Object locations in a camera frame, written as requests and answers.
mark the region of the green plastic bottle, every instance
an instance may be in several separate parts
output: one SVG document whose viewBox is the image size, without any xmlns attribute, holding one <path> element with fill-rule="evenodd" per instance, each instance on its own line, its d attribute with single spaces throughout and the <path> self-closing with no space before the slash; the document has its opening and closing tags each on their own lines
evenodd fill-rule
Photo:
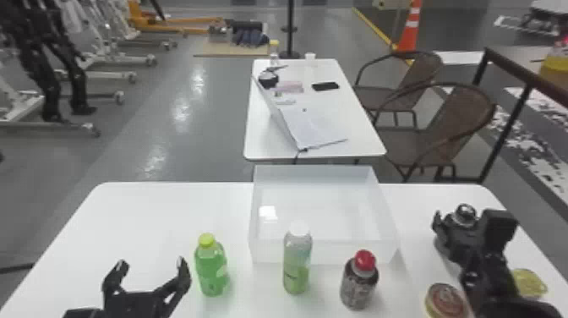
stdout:
<svg viewBox="0 0 568 318">
<path fill-rule="evenodd" d="M 213 234 L 203 233 L 199 236 L 199 246 L 194 256 L 201 292 L 207 296 L 222 294 L 229 283 L 223 245 L 215 240 Z"/>
</svg>

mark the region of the smartphone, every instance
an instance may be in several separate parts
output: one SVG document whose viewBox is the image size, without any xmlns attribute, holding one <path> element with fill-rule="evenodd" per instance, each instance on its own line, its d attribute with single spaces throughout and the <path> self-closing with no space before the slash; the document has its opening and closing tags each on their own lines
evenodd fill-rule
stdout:
<svg viewBox="0 0 568 318">
<path fill-rule="evenodd" d="M 312 84 L 312 88 L 316 91 L 336 90 L 339 88 L 339 85 L 336 82 L 323 82 Z"/>
</svg>

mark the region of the transparent storage box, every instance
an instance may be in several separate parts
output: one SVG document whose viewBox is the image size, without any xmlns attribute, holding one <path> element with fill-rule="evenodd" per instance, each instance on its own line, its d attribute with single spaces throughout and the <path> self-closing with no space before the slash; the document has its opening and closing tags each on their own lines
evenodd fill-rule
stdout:
<svg viewBox="0 0 568 318">
<path fill-rule="evenodd" d="M 368 249 L 388 263 L 396 228 L 371 167 L 256 166 L 248 246 L 254 262 L 282 262 L 290 223 L 306 222 L 314 238 L 312 264 L 343 265 Z"/>
</svg>

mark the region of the jar lid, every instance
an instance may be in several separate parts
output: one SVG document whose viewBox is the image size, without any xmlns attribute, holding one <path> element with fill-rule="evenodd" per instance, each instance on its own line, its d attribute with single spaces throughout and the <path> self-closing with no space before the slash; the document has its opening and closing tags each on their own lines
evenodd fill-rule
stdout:
<svg viewBox="0 0 568 318">
<path fill-rule="evenodd" d="M 372 271 L 374 269 L 374 255 L 366 249 L 360 249 L 355 254 L 355 267 L 360 271 Z"/>
</svg>

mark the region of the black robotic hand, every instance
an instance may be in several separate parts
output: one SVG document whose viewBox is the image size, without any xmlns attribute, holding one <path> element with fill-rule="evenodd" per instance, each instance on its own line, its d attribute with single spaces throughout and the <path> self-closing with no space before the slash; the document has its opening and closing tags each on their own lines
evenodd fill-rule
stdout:
<svg viewBox="0 0 568 318">
<path fill-rule="evenodd" d="M 104 309 L 67 310 L 63 318 L 168 318 L 191 287 L 188 263 L 177 263 L 177 276 L 151 292 L 127 292 L 120 284 L 129 265 L 120 260 L 102 283 Z"/>
</svg>

